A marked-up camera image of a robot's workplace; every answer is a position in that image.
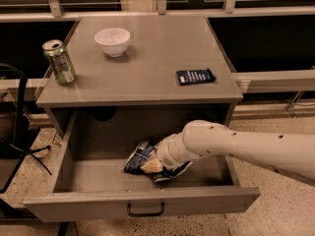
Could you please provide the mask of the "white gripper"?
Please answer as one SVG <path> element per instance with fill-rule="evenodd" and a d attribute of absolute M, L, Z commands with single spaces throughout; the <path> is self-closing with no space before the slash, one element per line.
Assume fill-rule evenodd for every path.
<path fill-rule="evenodd" d="M 187 161 L 187 149 L 180 137 L 167 137 L 156 145 L 157 158 L 146 161 L 141 169 L 146 173 L 159 173 L 163 167 L 174 170 Z"/>

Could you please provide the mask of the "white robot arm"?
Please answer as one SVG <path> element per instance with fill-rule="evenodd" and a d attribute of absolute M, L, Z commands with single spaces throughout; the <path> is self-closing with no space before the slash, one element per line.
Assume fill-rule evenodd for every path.
<path fill-rule="evenodd" d="M 173 172 L 209 156 L 230 156 L 306 183 L 315 182 L 315 136 L 233 131 L 225 125 L 192 121 L 159 142 L 141 169 Z"/>

